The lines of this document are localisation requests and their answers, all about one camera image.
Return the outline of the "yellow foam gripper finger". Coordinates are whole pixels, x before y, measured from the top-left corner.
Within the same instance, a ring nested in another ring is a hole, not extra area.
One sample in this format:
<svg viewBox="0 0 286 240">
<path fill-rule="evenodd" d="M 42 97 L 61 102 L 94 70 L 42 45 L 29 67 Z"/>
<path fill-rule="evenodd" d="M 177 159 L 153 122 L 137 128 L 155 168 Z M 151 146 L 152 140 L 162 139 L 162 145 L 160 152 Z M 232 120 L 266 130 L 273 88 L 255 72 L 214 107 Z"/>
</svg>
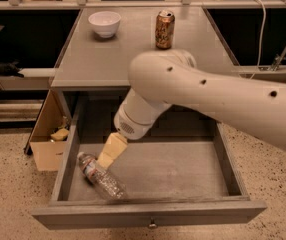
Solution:
<svg viewBox="0 0 286 240">
<path fill-rule="evenodd" d="M 127 139 L 118 132 L 111 133 L 104 144 L 104 147 L 98 156 L 97 162 L 104 169 L 108 169 L 113 162 L 127 148 Z"/>
</svg>

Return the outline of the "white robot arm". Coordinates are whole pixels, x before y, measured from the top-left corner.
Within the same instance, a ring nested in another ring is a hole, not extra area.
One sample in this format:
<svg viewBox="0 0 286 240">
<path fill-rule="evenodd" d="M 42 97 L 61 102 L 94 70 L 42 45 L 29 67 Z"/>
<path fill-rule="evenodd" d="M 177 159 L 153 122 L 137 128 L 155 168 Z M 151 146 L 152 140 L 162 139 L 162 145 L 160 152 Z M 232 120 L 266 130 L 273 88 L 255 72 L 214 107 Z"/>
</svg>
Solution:
<svg viewBox="0 0 286 240">
<path fill-rule="evenodd" d="M 184 50 L 150 51 L 130 63 L 131 86 L 98 163 L 108 168 L 172 105 L 194 109 L 286 151 L 286 84 L 217 75 Z"/>
</svg>

